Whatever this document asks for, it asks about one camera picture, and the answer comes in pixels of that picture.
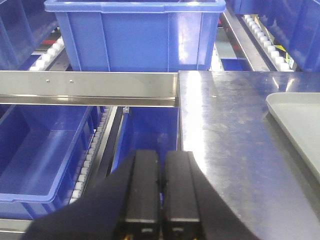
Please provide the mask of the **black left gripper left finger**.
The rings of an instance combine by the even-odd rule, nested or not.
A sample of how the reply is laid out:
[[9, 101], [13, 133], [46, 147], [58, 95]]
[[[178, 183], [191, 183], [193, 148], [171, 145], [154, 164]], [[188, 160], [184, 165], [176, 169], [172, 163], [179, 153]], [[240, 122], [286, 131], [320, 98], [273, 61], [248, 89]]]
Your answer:
[[75, 202], [32, 222], [23, 240], [157, 240], [160, 169], [154, 150], [137, 150]]

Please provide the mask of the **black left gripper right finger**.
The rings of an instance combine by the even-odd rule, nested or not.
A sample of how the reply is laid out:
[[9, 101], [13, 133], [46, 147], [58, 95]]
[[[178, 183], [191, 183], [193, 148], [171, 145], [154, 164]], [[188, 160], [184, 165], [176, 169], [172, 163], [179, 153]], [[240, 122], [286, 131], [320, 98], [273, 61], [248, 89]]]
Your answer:
[[200, 170], [190, 151], [169, 151], [163, 168], [166, 240], [256, 240]]

